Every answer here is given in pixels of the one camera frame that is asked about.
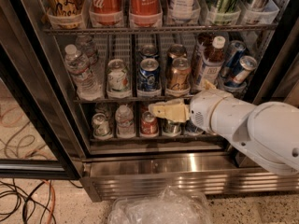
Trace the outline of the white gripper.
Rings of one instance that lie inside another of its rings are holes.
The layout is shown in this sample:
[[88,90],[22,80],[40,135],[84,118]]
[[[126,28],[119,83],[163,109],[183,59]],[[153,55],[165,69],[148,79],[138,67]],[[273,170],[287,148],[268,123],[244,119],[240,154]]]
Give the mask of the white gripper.
[[234,128],[230,123],[225,123],[221,117],[225,112],[223,108],[220,113],[216,109],[226,98],[233,99],[230,92],[215,89],[216,86],[204,79],[205,91],[200,91],[190,101],[189,106],[183,99],[173,99],[166,102],[158,102],[149,105],[149,112],[156,118],[168,119],[174,122],[184,123],[191,119],[192,123],[207,133],[233,134]]

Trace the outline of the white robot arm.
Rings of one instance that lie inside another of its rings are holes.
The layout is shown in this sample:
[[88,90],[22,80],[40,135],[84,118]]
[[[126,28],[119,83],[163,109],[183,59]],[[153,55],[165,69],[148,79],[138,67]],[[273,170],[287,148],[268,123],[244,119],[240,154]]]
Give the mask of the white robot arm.
[[195,94],[188,104],[181,98],[150,104],[149,112],[174,122],[190,120],[273,174],[299,172],[299,108],[293,105],[253,105],[214,88]]

